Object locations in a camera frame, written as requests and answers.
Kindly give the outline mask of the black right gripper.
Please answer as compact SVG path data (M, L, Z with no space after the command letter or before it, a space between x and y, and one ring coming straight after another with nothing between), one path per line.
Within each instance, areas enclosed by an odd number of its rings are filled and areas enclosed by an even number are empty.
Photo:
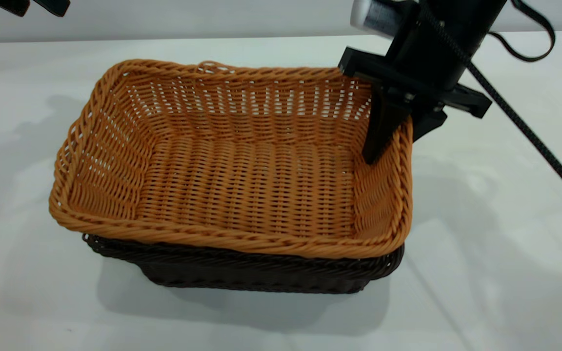
M439 31L474 56L504 7L503 0L355 0L351 25L392 40L386 54L348 47L341 73L372 86L366 164L377 162L412 111L413 142L443 126L444 106L482 118L491 101L459 83L465 66Z

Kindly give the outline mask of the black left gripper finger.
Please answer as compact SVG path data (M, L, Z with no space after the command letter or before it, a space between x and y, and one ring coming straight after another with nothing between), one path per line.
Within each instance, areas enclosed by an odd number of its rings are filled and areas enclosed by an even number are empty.
M56 17L64 17L71 5L70 0L34 0L34 2Z
M4 9L18 17L24 17L29 7L29 0L0 0L0 9Z

